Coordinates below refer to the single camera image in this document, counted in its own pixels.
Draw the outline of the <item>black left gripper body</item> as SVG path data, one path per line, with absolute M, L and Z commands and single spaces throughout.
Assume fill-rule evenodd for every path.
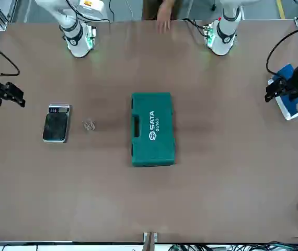
M 287 81 L 289 101 L 298 98 L 298 66 L 293 70 L 292 76 Z

